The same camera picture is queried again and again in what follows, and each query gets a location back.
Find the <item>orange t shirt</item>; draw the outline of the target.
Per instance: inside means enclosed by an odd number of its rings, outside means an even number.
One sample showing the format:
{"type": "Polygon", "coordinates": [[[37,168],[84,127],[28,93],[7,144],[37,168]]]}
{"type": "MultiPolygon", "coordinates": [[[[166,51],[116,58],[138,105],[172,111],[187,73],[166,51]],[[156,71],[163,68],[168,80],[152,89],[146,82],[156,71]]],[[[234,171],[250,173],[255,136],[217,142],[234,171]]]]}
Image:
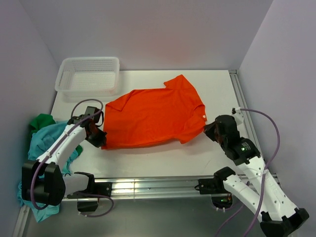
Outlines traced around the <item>orange t shirt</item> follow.
{"type": "Polygon", "coordinates": [[[179,75],[163,88],[135,89],[105,106],[107,142],[103,150],[185,144],[206,124],[205,105],[193,85],[179,75]]]}

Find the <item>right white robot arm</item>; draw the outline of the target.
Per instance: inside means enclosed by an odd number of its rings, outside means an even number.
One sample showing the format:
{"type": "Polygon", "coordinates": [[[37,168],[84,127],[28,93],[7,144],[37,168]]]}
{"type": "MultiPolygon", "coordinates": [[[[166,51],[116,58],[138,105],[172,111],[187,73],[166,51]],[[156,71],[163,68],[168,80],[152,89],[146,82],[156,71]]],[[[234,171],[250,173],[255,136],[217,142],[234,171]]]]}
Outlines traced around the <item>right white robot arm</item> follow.
{"type": "Polygon", "coordinates": [[[255,144],[240,135],[236,116],[222,115],[204,127],[205,135],[217,142],[226,157],[234,162],[253,187],[247,186],[229,167],[214,173],[211,189],[236,196],[259,221],[267,237],[288,237],[309,218],[304,208],[298,208],[284,193],[255,144]]]}

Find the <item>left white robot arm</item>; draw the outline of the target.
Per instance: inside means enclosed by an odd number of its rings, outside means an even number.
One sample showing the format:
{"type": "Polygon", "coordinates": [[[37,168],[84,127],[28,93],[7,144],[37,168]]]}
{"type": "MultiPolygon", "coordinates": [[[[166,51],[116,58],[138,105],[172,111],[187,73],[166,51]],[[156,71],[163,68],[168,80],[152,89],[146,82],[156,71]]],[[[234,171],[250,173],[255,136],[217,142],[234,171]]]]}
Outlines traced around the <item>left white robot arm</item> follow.
{"type": "Polygon", "coordinates": [[[35,160],[22,166],[22,199],[30,201],[37,210],[57,206],[64,196],[81,193],[91,197],[96,192],[94,175],[76,172],[62,175],[62,168],[75,148],[84,140],[96,148],[106,144],[106,132],[98,122],[104,118],[102,109],[88,106],[83,115],[71,116],[57,140],[35,160]]]}

